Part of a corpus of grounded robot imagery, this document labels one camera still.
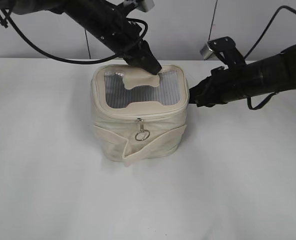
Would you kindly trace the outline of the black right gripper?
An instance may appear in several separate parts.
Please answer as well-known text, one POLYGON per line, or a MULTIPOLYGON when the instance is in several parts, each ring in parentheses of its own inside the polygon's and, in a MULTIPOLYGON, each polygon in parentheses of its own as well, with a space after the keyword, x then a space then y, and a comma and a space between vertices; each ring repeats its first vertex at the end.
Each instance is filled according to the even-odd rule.
POLYGON ((242 78, 247 70, 247 66, 220 66, 212 69, 210 76, 189 89, 189 103, 197 107, 211 108, 246 99, 242 78))

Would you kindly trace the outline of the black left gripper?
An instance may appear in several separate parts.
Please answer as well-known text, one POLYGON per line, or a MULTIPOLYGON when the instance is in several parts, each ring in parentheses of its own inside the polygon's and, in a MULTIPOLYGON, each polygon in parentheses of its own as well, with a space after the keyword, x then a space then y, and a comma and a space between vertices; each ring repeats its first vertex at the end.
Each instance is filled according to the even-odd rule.
POLYGON ((162 66, 143 40, 147 24, 129 18, 133 10, 147 11, 145 4, 85 4, 84 28, 114 54, 132 66, 158 74, 162 66))

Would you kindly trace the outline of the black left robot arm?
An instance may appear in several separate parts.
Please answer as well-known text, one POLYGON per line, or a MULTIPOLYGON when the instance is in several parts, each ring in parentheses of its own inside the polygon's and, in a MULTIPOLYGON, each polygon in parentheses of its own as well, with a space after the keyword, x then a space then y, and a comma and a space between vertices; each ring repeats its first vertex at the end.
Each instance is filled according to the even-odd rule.
POLYGON ((135 9, 146 13, 153 7, 154 2, 151 0, 124 0, 119 4, 107 0, 0 0, 0 24, 5 28, 11 25, 30 47, 59 62, 95 65, 122 58, 128 65, 156 75, 162 66, 144 40, 148 25, 143 20, 128 17, 135 9), (27 15, 41 11, 58 15, 65 13, 114 54, 100 60, 82 61, 57 57, 41 50, 11 18, 12 14, 27 15))

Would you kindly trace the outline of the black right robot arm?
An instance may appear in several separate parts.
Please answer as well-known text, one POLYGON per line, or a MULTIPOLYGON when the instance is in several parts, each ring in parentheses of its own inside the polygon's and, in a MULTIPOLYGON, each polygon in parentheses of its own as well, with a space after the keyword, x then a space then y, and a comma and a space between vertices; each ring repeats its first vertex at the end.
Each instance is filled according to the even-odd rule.
POLYGON ((246 99, 247 107, 255 111, 289 90, 296 90, 296 44, 249 64, 212 69, 210 76, 189 90, 189 103, 211 108, 246 99))

